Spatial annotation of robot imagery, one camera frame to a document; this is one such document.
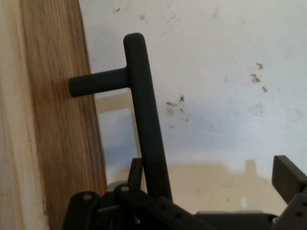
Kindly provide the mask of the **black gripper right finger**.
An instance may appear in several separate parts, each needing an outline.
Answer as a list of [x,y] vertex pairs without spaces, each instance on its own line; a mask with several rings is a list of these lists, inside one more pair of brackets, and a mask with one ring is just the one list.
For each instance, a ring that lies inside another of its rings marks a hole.
[[272,185],[287,204],[273,230],[307,228],[307,176],[284,155],[274,156]]

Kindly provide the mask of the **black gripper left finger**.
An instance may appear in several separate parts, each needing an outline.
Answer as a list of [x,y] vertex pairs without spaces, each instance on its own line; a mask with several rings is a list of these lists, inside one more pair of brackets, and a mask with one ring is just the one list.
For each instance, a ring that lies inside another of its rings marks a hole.
[[131,162],[127,183],[99,196],[74,195],[64,218],[64,230],[197,230],[199,221],[174,203],[154,199],[141,190],[142,160]]

